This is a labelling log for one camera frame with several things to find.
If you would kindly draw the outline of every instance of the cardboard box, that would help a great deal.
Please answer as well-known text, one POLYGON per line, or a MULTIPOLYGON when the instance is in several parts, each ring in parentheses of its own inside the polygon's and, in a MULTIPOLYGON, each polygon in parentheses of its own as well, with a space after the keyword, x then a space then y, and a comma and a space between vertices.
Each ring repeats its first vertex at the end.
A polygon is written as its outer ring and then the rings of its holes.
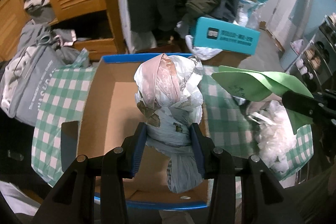
MULTIPOLYGON (((137 85, 133 77, 142 62, 157 55, 113 55, 100 60, 84 108, 77 155, 84 154, 89 158, 104 155, 121 146, 127 136, 134 134, 138 123, 145 121, 134 100, 137 85)), ((168 189, 168 161, 169 157, 145 147, 139 172, 133 179, 124 179, 128 206, 176 210, 206 206, 207 180, 182 194, 168 189)))
POLYGON ((222 20, 200 17, 190 30, 194 46, 253 55, 260 32, 222 20))

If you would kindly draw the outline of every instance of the teal box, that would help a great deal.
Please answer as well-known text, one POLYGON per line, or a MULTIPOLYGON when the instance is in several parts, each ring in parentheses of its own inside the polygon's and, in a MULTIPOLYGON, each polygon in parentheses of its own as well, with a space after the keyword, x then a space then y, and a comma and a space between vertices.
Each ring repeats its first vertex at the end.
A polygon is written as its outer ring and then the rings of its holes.
POLYGON ((260 32, 225 21, 200 17, 190 30, 194 46, 254 55, 260 32))

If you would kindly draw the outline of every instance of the gray floor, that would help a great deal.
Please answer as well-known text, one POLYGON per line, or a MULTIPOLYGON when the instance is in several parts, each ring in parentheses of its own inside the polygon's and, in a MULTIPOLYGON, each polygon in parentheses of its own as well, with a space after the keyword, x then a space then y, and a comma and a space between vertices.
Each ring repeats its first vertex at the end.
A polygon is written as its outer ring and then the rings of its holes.
POLYGON ((281 71, 284 70, 279 62, 279 50, 274 44, 274 41, 263 30, 260 31, 259 42, 255 55, 243 60, 238 68, 250 69, 256 71, 281 71))

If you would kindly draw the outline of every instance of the metal pivot bolt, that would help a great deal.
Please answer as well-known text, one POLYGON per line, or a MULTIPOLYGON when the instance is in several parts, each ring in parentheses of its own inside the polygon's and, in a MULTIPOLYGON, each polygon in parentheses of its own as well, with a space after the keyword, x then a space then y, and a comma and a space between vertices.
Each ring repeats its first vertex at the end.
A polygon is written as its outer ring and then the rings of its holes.
POLYGON ((220 147, 215 147, 215 148, 213 149, 213 151, 214 151, 214 153, 216 153, 216 154, 221 154, 221 153, 223 153, 223 149, 220 148, 220 147))
POLYGON ((85 155, 79 155, 79 156, 76 158, 76 160, 77 160, 78 162, 83 162, 83 161, 85 161, 85 159, 86 159, 86 156, 85 156, 85 155))
POLYGON ((113 149, 113 152, 115 152, 116 154, 120 154, 124 151, 124 149, 120 146, 116 147, 115 149, 113 149))
POLYGON ((260 161, 260 158, 257 155, 252 155, 251 160, 253 160, 254 162, 258 162, 260 161))

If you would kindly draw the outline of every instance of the gingham tablecloth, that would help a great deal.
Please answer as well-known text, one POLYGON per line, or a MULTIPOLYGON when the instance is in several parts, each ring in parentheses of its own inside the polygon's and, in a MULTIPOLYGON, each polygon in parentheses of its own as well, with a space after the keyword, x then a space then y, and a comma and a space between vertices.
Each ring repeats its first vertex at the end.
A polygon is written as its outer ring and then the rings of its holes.
MULTIPOLYGON (((248 158, 258 155, 258 145, 254 139, 253 124, 241 112, 231 95, 211 77, 218 67, 204 66, 203 79, 199 89, 203 95, 207 134, 216 146, 233 156, 248 158)), ((289 170, 276 176, 283 180, 299 171, 313 155, 313 141, 310 125, 301 127, 297 134, 296 147, 287 153, 289 170)), ((241 197, 240 178, 236 178, 236 197, 241 197)))
POLYGON ((43 96, 34 130, 31 166, 51 186, 63 174, 61 124, 82 120, 95 71, 93 67, 76 66, 55 70, 43 96))

